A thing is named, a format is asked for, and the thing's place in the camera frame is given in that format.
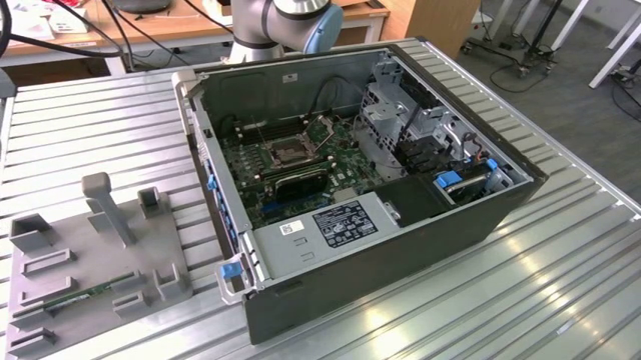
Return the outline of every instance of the circuit board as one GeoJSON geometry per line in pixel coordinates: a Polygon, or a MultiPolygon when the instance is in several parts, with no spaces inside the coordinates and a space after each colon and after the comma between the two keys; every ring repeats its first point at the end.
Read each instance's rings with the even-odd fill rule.
{"type": "Polygon", "coordinates": [[[251,145],[238,144],[237,139],[222,141],[222,151],[255,229],[334,204],[337,201],[333,194],[337,191],[351,188],[359,195],[383,183],[355,143],[351,127],[349,121],[337,121],[331,126],[334,134],[330,136],[327,126],[314,123],[306,129],[307,139],[313,146],[322,146],[311,158],[302,155],[303,148],[290,150],[285,156],[291,156],[293,161],[307,160],[309,163],[298,165],[290,171],[275,165],[275,162],[279,162],[275,161],[275,147],[286,143],[293,148],[302,139],[301,134],[251,145]],[[325,189],[293,201],[278,202],[274,194],[277,182],[318,170],[329,175],[325,189]]]}

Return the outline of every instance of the power supply label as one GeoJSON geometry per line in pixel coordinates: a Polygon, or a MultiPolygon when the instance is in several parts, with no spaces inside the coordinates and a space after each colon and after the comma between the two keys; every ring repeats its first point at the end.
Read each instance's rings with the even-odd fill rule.
{"type": "Polygon", "coordinates": [[[327,245],[338,248],[378,232],[361,202],[353,201],[314,215],[327,245]]]}

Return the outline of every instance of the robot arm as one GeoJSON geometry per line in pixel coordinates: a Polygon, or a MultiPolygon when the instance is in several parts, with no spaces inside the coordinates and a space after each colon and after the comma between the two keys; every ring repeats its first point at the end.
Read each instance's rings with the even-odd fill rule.
{"type": "Polygon", "coordinates": [[[283,56],[283,46],[303,53],[327,51],[343,24],[331,0],[231,0],[234,46],[230,63],[283,56]]]}

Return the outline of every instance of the motherboard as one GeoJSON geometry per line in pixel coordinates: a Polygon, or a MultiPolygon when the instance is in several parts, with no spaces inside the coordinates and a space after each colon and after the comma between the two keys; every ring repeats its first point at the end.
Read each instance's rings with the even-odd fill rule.
{"type": "Polygon", "coordinates": [[[351,135],[354,118],[319,115],[234,129],[222,152],[254,228],[349,200],[383,183],[351,135]]]}

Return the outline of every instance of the open computer tower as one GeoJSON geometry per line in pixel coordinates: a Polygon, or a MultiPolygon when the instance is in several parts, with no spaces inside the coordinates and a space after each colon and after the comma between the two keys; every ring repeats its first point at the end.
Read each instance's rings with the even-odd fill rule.
{"type": "Polygon", "coordinates": [[[546,180],[395,45],[194,79],[217,277],[253,344],[481,242],[546,180]]]}

